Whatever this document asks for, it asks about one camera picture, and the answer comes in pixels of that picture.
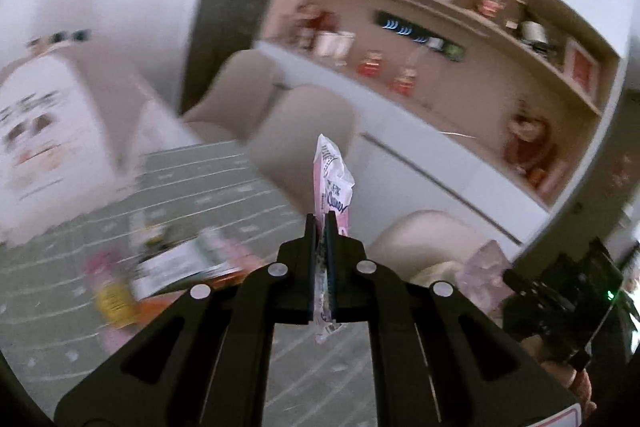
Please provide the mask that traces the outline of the translucent trash bag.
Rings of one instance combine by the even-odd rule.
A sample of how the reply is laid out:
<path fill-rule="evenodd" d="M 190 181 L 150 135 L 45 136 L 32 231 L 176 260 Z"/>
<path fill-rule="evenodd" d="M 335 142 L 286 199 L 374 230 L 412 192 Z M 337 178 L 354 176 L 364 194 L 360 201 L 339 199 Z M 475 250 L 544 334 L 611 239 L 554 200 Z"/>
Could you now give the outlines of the translucent trash bag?
<path fill-rule="evenodd" d="M 491 241 L 464 263 L 454 260 L 440 262 L 411 277 L 410 282 L 423 287 L 437 281 L 448 282 L 492 321 L 502 326 L 504 303 L 513 295 L 502 276 L 504 271 L 511 268 L 511 262 L 501 248 Z"/>

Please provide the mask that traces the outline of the orange paper bag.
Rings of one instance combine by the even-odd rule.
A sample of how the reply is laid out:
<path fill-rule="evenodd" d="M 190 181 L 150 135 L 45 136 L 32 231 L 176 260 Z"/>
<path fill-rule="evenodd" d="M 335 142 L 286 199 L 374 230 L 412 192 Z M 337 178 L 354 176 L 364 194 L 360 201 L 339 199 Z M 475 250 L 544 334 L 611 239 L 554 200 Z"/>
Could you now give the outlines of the orange paper bag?
<path fill-rule="evenodd" d="M 213 291 L 228 286 L 238 285 L 243 282 L 248 273 L 246 271 L 236 272 L 216 279 L 201 281 L 202 284 L 208 285 Z M 160 295 L 145 298 L 139 303 L 138 325 L 144 327 L 149 325 L 157 317 L 160 316 L 167 308 L 175 303 L 183 294 L 187 294 L 192 286 L 200 285 L 200 282 L 194 282 L 186 285 L 176 291 L 165 291 Z"/>

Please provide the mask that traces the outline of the pink kleenex tissue pack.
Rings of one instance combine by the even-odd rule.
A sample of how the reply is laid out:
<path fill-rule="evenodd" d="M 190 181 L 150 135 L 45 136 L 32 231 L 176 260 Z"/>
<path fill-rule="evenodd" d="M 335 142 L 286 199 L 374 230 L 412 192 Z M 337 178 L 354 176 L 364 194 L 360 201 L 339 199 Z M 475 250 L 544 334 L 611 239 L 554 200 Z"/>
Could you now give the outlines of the pink kleenex tissue pack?
<path fill-rule="evenodd" d="M 324 253 L 323 232 L 326 215 L 334 212 L 337 231 L 348 234 L 349 207 L 355 180 L 348 170 L 338 146 L 324 134 L 318 136 L 314 153 L 314 217 L 319 230 L 319 246 L 314 271 L 314 327 L 316 343 L 325 343 L 341 327 L 331 319 L 329 311 L 328 272 Z"/>

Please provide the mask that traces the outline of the green checkered tablecloth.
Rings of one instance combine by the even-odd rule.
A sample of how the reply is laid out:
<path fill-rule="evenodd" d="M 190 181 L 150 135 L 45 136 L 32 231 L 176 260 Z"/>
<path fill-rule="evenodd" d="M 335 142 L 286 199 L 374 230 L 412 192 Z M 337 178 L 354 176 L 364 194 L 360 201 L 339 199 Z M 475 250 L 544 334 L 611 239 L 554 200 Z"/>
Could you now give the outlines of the green checkered tablecloth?
<path fill-rule="evenodd" d="M 152 153 L 128 198 L 3 248 L 1 352 L 45 418 L 134 335 L 108 323 L 96 294 L 108 283 L 131 285 L 149 225 L 170 243 L 212 230 L 263 265 L 303 234 L 304 217 L 227 141 Z M 264 422 L 375 425 L 367 326 L 278 326 Z"/>

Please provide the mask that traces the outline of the beige chair near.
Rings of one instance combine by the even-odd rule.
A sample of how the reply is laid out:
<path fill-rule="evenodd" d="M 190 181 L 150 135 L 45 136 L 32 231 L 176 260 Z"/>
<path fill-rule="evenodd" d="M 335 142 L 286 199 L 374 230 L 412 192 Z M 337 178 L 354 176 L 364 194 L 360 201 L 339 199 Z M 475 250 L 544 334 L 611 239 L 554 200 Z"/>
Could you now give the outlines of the beige chair near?
<path fill-rule="evenodd" d="M 367 248 L 367 256 L 408 281 L 442 262 L 464 263 L 489 242 L 446 212 L 419 210 L 385 229 Z"/>

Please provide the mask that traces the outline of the green white snack bag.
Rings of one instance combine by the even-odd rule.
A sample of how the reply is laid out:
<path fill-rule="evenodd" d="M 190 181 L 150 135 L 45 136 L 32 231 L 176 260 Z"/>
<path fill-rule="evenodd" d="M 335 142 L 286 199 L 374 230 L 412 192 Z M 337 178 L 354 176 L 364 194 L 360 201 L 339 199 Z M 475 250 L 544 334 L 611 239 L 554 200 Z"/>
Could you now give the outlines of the green white snack bag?
<path fill-rule="evenodd" d="M 160 295 L 182 283 L 209 281 L 242 272 L 252 254 L 221 229 L 203 229 L 189 239 L 139 262 L 130 288 L 137 301 Z"/>

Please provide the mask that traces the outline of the beige chair far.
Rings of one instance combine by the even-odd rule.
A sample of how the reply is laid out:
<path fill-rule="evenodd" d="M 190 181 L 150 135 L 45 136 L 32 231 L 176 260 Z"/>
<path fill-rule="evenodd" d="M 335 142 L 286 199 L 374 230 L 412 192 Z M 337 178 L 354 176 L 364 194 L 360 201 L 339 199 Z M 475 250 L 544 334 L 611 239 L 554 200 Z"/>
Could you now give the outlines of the beige chair far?
<path fill-rule="evenodd" d="M 280 80 L 280 67 L 266 54 L 236 52 L 182 121 L 205 143 L 246 142 L 266 116 Z"/>

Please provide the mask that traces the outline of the small red figurine right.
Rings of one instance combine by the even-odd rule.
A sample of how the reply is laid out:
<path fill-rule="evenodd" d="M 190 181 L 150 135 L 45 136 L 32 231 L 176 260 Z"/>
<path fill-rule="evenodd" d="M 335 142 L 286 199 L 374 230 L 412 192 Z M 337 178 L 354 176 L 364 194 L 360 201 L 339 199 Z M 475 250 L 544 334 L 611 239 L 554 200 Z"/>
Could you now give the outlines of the small red figurine right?
<path fill-rule="evenodd" d="M 412 95 L 414 86 L 416 85 L 416 69 L 414 67 L 404 66 L 399 69 L 398 74 L 390 83 L 390 90 L 403 95 Z"/>

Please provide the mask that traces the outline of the white cartoon food cover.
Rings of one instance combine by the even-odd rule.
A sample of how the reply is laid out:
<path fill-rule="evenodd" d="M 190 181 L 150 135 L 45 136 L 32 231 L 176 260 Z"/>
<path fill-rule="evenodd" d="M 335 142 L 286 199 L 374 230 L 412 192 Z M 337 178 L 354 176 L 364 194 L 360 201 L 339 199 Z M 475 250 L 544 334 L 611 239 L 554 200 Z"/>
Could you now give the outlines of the white cartoon food cover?
<path fill-rule="evenodd" d="M 107 40 L 58 44 L 1 71 L 1 240 L 128 197 L 145 155 L 198 137 Z"/>

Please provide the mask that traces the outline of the small red figurine left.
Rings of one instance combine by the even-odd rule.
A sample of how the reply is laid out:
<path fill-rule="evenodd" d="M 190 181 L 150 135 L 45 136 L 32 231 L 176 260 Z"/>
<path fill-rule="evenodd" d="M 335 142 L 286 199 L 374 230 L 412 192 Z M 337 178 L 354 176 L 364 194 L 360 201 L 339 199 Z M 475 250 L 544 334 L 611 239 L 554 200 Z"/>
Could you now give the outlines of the small red figurine left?
<path fill-rule="evenodd" d="M 376 78 L 380 75 L 383 63 L 383 54 L 379 50 L 369 50 L 359 62 L 357 72 L 360 76 Z"/>

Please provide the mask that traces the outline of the black power strip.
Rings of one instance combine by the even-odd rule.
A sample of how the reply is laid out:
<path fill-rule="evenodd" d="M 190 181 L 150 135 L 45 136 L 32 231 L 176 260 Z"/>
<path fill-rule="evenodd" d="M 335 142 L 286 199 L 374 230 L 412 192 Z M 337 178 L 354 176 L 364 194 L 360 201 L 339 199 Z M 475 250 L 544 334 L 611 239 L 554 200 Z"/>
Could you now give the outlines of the black power strip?
<path fill-rule="evenodd" d="M 385 11 L 375 11 L 373 21 L 376 26 L 392 32 L 399 37 L 410 39 L 418 46 L 427 46 L 432 51 L 442 54 L 451 62 L 460 63 L 465 58 L 466 49 L 456 42 L 446 39 L 410 20 Z"/>

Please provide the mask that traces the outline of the white cup right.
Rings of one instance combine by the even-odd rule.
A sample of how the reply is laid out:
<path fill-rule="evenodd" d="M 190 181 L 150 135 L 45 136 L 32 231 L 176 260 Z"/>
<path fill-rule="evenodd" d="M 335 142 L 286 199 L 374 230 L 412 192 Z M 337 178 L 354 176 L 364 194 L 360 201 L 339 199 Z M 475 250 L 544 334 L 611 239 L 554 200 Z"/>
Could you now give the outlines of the white cup right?
<path fill-rule="evenodd" d="M 350 31 L 340 31 L 336 37 L 333 60 L 336 67 L 346 65 L 346 60 L 352 45 L 354 44 L 356 35 Z"/>

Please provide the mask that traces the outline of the white cup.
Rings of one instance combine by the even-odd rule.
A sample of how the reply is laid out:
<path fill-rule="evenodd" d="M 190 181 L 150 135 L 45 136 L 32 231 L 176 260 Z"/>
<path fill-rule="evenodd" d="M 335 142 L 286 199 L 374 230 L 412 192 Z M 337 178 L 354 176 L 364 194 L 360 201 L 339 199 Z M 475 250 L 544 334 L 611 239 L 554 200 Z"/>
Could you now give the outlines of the white cup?
<path fill-rule="evenodd" d="M 346 65 L 346 60 L 352 45 L 354 44 L 356 35 L 350 31 L 340 31 L 336 37 L 333 60 L 336 67 Z"/>
<path fill-rule="evenodd" d="M 330 57 L 334 54 L 340 35 L 334 31 L 320 30 L 314 37 L 312 53 L 318 57 Z"/>

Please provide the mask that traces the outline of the white cup left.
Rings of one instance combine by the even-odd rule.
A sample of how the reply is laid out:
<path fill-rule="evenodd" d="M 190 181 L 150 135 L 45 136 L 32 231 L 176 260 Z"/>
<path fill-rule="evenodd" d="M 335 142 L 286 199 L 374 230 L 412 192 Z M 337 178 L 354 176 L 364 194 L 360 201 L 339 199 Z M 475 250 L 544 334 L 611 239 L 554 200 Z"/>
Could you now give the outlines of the white cup left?
<path fill-rule="evenodd" d="M 340 35 L 334 31 L 320 30 L 314 37 L 312 53 L 318 57 L 330 57 L 334 54 Z"/>

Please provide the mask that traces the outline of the wooden wall shelf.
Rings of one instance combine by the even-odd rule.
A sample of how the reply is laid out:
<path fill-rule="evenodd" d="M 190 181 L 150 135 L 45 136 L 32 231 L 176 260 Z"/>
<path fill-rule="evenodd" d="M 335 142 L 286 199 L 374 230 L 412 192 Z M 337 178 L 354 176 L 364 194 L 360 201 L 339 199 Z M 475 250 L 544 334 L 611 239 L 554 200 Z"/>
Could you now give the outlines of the wooden wall shelf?
<path fill-rule="evenodd" d="M 375 11 L 410 20 L 466 49 L 451 62 L 375 25 Z M 411 113 L 432 114 L 467 148 L 506 168 L 525 191 L 553 205 L 587 152 L 600 124 L 620 57 L 586 20 L 561 0 L 271 0 L 260 38 L 312 58 L 320 30 L 356 37 L 342 69 L 377 82 Z M 369 50 L 383 54 L 380 75 L 360 76 Z M 416 69 L 412 95 L 390 90 L 404 66 Z M 546 118 L 568 169 L 549 202 L 504 160 L 517 113 Z"/>

